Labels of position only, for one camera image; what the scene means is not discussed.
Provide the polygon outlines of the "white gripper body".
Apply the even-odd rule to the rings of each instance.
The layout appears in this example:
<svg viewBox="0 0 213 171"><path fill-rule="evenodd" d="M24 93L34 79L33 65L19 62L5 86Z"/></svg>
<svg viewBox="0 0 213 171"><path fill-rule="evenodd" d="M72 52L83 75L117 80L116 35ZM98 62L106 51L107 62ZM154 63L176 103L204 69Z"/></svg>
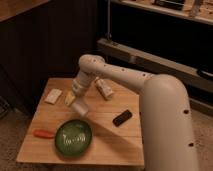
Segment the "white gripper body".
<svg viewBox="0 0 213 171"><path fill-rule="evenodd" d="M87 75L78 75L72 83L72 92L76 97L83 97L91 85L92 79Z"/></svg>

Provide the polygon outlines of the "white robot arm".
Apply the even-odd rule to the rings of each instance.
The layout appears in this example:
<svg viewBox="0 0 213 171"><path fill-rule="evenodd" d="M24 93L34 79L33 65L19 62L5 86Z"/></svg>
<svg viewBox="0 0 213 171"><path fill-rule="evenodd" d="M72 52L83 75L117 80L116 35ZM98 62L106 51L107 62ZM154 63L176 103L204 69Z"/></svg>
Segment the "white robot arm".
<svg viewBox="0 0 213 171"><path fill-rule="evenodd" d="M79 58L72 84L72 108L84 116L84 96L95 78L108 78L139 95L146 171L199 171L189 96L183 83L168 74L151 74L110 65L98 55Z"/></svg>

